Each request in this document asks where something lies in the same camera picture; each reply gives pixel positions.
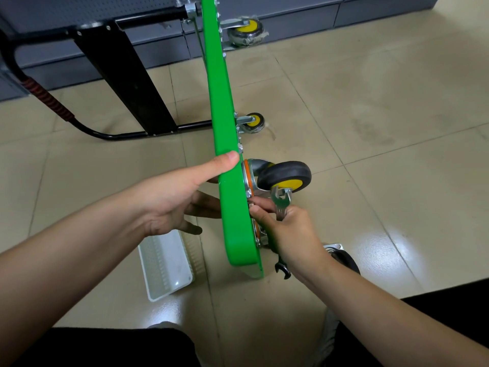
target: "black rubber tire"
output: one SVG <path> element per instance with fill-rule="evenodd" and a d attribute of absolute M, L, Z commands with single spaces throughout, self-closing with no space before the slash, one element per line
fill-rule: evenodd
<path fill-rule="evenodd" d="M 331 256 L 333 259 L 335 259 L 338 263 L 341 263 L 345 265 L 347 268 L 350 268 L 352 271 L 356 271 L 358 274 L 360 274 L 360 270 L 358 268 L 357 263 L 349 253 L 347 253 L 345 250 L 338 250 L 337 248 L 333 249 L 333 252 L 331 253 Z"/>
<path fill-rule="evenodd" d="M 313 176 L 309 166 L 301 161 L 287 161 L 276 163 L 273 166 L 267 167 L 260 175 L 256 182 L 258 188 L 263 190 L 271 190 L 272 187 L 282 181 L 298 179 L 302 181 L 302 185 L 293 190 L 298 192 L 307 187 Z"/>
<path fill-rule="evenodd" d="M 249 124 L 243 124 L 242 125 L 246 129 L 248 129 L 248 131 L 250 133 L 257 133 L 257 132 L 259 132 L 261 129 L 263 129 L 265 127 L 265 118 L 262 116 L 261 113 L 257 113 L 257 112 L 248 113 L 247 116 L 257 116 L 260 119 L 260 121 L 258 122 L 258 124 L 256 124 L 255 126 L 250 126 Z"/>

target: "tiled floor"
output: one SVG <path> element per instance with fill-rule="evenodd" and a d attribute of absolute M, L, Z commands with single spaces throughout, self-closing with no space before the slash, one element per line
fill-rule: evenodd
<path fill-rule="evenodd" d="M 267 127 L 245 156 L 302 160 L 295 195 L 321 239 L 342 242 L 365 277 L 409 296 L 489 276 L 489 1 L 439 0 L 434 11 L 229 53 L 236 110 Z M 150 70 L 179 123 L 209 118 L 201 60 Z M 140 129 L 105 82 L 54 92 L 95 129 Z M 145 177 L 214 155 L 212 132 L 109 143 L 56 118 L 35 98 L 0 104 L 0 250 Z M 203 187 L 217 195 L 214 185 Z M 324 305 L 287 282 L 231 267 L 221 223 L 185 235 L 196 282 L 151 303 L 132 253 L 59 325 L 181 323 L 211 365 L 300 363 Z"/>

